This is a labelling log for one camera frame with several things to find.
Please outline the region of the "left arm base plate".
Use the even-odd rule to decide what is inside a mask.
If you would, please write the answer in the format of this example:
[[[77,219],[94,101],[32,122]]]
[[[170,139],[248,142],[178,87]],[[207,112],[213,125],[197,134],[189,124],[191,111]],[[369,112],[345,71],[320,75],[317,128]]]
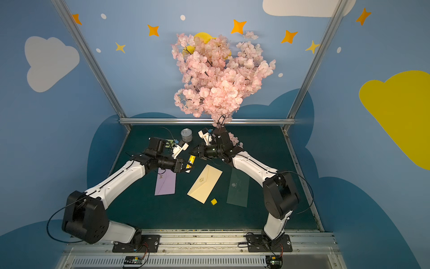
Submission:
[[[113,253],[156,253],[160,246],[158,234],[137,235],[130,243],[114,242]]]

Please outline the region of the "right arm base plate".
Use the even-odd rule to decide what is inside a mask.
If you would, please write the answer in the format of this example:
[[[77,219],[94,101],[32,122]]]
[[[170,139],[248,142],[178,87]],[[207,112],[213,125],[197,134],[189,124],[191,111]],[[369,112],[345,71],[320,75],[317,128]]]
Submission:
[[[249,252],[293,252],[290,236],[284,233],[276,239],[270,239],[266,235],[247,233],[245,240]]]

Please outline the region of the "cream yellow envelope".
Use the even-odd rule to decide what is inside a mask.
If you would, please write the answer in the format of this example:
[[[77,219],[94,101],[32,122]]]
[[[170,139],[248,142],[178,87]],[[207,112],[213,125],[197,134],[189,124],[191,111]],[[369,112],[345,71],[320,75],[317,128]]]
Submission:
[[[204,204],[222,175],[222,171],[206,165],[187,195]]]

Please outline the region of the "yellow glue stick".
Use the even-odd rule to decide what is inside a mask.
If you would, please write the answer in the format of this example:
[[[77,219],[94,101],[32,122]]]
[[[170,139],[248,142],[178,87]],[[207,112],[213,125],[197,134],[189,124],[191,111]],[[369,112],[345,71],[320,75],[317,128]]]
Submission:
[[[195,160],[196,160],[196,157],[194,155],[191,155],[189,157],[188,162],[187,162],[187,166],[185,168],[185,170],[186,170],[185,172],[186,173],[190,173],[194,169],[194,162],[195,162]]]

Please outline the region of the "dark green envelope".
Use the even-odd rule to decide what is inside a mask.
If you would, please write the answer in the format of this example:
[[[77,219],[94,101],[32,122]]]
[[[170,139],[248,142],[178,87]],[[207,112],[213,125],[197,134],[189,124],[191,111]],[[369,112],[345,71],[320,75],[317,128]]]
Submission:
[[[236,168],[232,170],[227,194],[230,205],[247,207],[250,177]]]

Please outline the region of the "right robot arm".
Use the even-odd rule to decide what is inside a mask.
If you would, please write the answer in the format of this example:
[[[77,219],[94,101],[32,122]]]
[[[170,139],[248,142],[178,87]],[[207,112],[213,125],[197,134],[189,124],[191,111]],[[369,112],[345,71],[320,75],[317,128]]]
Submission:
[[[204,128],[198,132],[203,140],[191,154],[204,160],[221,159],[253,178],[262,188],[268,219],[263,235],[275,241],[284,234],[284,227],[297,209],[300,194],[291,171],[271,168],[253,158],[243,147],[234,145],[225,127],[213,131]]]

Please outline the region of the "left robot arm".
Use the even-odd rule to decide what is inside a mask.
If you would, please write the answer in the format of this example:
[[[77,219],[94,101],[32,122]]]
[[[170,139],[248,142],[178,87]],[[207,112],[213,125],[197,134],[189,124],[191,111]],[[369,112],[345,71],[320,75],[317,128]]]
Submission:
[[[155,170],[185,171],[186,164],[179,154],[188,148],[180,141],[172,147],[172,155],[164,155],[167,140],[151,137],[144,152],[133,154],[118,171],[85,192],[74,191],[66,202],[62,230],[86,243],[113,241],[138,249],[142,233],[127,224],[109,220],[110,204],[134,182]]]

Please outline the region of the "purple envelope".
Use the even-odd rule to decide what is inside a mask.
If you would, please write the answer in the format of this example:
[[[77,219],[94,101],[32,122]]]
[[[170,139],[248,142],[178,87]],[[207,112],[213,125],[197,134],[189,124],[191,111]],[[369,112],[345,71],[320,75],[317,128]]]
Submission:
[[[173,195],[176,187],[176,173],[169,169],[159,168],[157,172],[157,181],[155,196]]]

